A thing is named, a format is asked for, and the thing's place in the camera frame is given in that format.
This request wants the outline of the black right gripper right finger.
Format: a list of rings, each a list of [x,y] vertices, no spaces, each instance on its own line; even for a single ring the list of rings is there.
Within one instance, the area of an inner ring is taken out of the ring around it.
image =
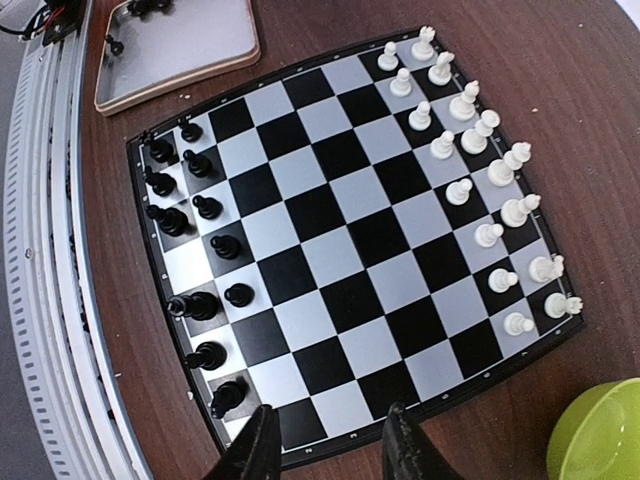
[[[463,479],[400,402],[384,422],[382,472],[390,480]]]

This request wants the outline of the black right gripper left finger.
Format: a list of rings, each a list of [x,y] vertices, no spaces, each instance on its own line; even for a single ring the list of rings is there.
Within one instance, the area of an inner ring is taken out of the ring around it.
[[[216,465],[202,480],[265,480],[281,477],[279,413],[260,405]]]

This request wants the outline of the black king chess piece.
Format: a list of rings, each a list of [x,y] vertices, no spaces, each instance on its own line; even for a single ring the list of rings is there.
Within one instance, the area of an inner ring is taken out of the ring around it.
[[[167,311],[173,317],[190,317],[196,321],[214,318],[219,307],[218,298],[209,292],[175,295],[167,303]]]

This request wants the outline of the black pawn placed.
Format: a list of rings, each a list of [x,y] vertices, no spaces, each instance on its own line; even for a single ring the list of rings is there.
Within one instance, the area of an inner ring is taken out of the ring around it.
[[[178,126],[182,139],[189,143],[198,141],[203,134],[203,130],[198,124],[192,123],[186,118],[180,118]]]
[[[195,195],[192,204],[197,209],[198,215],[206,220],[218,218],[223,211],[222,204],[213,197]]]
[[[209,243],[214,253],[225,260],[237,258],[242,249],[240,241],[232,235],[215,235]]]
[[[236,308],[248,306],[253,301],[254,295],[253,288],[244,283],[233,284],[224,291],[224,298]]]
[[[212,170],[211,161],[201,154],[196,154],[193,150],[185,150],[183,158],[187,163],[189,172],[195,177],[207,177]]]

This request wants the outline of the black and grey chessboard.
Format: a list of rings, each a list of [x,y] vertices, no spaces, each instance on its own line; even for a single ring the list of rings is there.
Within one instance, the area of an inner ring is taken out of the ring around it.
[[[386,413],[403,403],[431,417],[515,374],[560,345],[584,323],[544,312],[545,299],[571,296],[566,276],[538,283],[530,262],[559,255],[540,211],[506,228],[491,248],[476,244],[481,224],[499,223],[503,204],[528,198],[517,174],[507,186],[487,176],[512,148],[500,131],[472,155],[460,145],[440,159],[431,151],[445,132],[471,128],[450,115],[466,84],[452,68],[443,85],[428,78],[429,61],[412,55],[417,30],[391,36],[410,92],[391,93],[395,73],[378,67],[375,39],[310,58],[196,106],[150,129],[173,145],[154,161],[139,135],[128,142],[138,218],[156,289],[174,345],[207,428],[227,449],[255,408],[280,416],[282,464],[294,468],[380,437]],[[203,134],[182,139],[178,120]],[[207,177],[192,175],[185,150],[207,157]],[[169,174],[176,188],[156,195],[144,169]],[[195,195],[223,211],[201,218]],[[174,207],[189,220],[178,237],[163,233],[146,207]],[[237,258],[219,258],[215,235],[232,235]],[[505,293],[488,286],[504,268],[518,283]],[[231,285],[254,290],[246,307],[225,298]],[[173,317],[175,295],[209,292],[220,307],[210,320]],[[520,312],[531,332],[508,335],[505,317]],[[216,370],[190,369],[185,356],[203,342],[227,350]],[[227,381],[246,389],[222,419],[211,415],[213,392]]]

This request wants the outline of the black piece back rank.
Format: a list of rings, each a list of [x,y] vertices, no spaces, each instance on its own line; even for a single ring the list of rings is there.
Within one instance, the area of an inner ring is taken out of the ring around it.
[[[161,197],[169,196],[176,188],[176,181],[169,174],[154,172],[150,166],[144,169],[144,181]]]
[[[167,163],[174,155],[171,143],[162,138],[157,138],[152,132],[144,131],[142,142],[147,147],[149,156],[158,163]]]
[[[149,205],[145,209],[147,216],[154,220],[159,229],[172,237],[182,235],[189,226],[187,215],[181,210],[170,207],[160,208],[157,205]]]

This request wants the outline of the white pawn rightmost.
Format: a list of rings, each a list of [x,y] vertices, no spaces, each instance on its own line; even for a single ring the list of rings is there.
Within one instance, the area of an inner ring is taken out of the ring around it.
[[[534,326],[534,321],[520,312],[508,314],[503,321],[504,330],[510,336],[531,332]]]

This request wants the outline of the white pawn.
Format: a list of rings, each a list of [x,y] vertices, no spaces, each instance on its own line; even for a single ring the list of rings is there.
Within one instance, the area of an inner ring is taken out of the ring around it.
[[[474,232],[474,240],[483,248],[491,248],[504,234],[504,227],[499,223],[481,224]]]
[[[504,330],[510,336],[531,332],[534,326],[534,321],[520,312],[508,314],[503,321]]]
[[[515,286],[518,281],[519,277],[515,272],[497,268],[489,274],[488,286],[495,293],[505,293]]]

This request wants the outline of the green bowl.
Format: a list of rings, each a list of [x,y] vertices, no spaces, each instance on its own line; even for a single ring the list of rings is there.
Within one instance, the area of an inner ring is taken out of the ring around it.
[[[639,477],[639,379],[607,382],[580,394],[549,439],[550,479]]]

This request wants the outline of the white rook right corner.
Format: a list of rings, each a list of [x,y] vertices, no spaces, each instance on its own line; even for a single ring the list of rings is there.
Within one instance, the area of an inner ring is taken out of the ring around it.
[[[580,297],[567,297],[555,292],[549,295],[544,302],[544,312],[547,316],[559,319],[564,315],[576,315],[583,309],[583,300]]]

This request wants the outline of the white knight right side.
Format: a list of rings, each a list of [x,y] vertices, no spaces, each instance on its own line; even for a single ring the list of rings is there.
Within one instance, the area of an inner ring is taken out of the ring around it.
[[[538,256],[534,258],[528,267],[529,276],[538,283],[560,278],[564,273],[564,257],[556,255],[553,258]]]

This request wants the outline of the metal tray with wood rim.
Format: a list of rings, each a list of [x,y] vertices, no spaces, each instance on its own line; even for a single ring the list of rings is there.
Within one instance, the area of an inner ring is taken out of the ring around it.
[[[111,11],[106,35],[94,94],[106,117],[261,55],[250,1],[170,1],[138,17],[125,1]]]

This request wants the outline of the aluminium front rail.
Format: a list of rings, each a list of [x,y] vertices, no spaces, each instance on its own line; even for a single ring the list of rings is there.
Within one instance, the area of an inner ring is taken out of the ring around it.
[[[26,395],[59,479],[148,479],[94,295],[81,106],[91,3],[62,42],[25,50],[6,147],[7,297]]]

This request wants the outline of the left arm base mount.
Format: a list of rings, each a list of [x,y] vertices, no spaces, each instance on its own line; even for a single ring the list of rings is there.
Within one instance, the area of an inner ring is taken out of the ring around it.
[[[41,37],[42,45],[48,46],[77,32],[83,23],[85,12],[86,1],[44,1],[24,27],[1,26],[1,32],[17,37],[20,41],[31,41]]]

